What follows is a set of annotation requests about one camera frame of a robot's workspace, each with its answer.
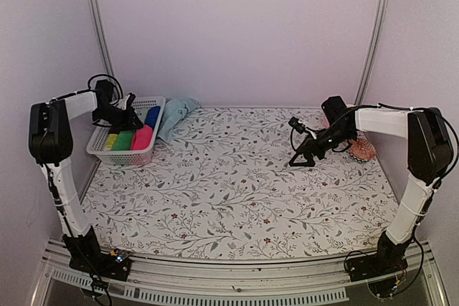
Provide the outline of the pink towel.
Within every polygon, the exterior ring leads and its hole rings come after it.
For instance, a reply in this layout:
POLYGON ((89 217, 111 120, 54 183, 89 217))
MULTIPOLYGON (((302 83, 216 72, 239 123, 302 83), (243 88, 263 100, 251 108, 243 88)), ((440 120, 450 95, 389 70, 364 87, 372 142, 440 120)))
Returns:
POLYGON ((149 125, 144 125, 137 130, 131 141, 131 150, 144 150, 150 145, 153 136, 153 129, 149 125))

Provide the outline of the light blue towel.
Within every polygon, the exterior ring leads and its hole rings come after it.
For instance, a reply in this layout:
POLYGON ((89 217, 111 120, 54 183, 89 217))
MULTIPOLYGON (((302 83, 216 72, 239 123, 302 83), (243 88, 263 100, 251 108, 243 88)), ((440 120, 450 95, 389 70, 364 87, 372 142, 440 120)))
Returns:
POLYGON ((165 143, 170 143, 174 128, 189 113, 200 108, 197 100, 192 98, 174 98, 166 102, 157 136, 165 143))

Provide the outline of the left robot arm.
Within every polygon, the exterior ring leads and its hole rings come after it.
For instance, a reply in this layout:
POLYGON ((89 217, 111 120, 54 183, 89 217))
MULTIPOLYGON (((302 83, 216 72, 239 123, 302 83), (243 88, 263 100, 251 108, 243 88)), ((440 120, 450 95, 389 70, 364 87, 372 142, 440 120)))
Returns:
POLYGON ((137 130, 143 123, 119 81, 107 74, 92 76, 84 90, 54 97, 31 106, 29 152, 47 180, 62 224, 65 246, 75 260, 92 273, 102 272, 106 257, 77 195, 70 156, 73 152, 71 120, 91 114, 94 125, 114 130, 137 130))

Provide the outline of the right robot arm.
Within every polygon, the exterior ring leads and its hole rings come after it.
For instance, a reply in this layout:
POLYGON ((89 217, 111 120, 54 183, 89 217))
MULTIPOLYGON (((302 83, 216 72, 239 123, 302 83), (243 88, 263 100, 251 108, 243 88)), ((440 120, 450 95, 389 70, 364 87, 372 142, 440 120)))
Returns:
POLYGON ((426 215, 436 190, 458 163, 458 134, 436 107, 357 105, 348 107, 339 96, 322 103, 328 127, 312 130, 298 118, 288 124, 304 134, 294 148, 291 167, 313 167, 329 150, 356 140, 358 133, 379 133, 407 141, 407 185, 392 223, 383 231, 371 259, 376 274, 386 274, 415 239, 415 229, 426 215))

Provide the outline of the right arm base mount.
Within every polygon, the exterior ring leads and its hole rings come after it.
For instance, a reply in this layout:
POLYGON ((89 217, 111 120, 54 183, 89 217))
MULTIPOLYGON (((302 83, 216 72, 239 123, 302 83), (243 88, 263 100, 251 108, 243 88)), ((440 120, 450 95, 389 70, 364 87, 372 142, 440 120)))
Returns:
POLYGON ((344 269, 352 282, 401 272, 406 268, 408 268, 408 263, 403 257, 389 262, 378 259, 376 254, 364 254, 363 256, 347 257, 344 260, 344 269))

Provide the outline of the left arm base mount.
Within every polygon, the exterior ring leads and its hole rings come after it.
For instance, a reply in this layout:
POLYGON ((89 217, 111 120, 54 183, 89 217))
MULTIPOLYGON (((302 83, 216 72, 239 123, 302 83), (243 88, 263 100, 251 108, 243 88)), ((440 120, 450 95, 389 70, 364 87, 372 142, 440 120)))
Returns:
POLYGON ((132 260, 125 258, 119 260, 118 256, 101 252, 77 252, 72 254, 70 268, 95 275, 126 282, 131 271, 132 260))

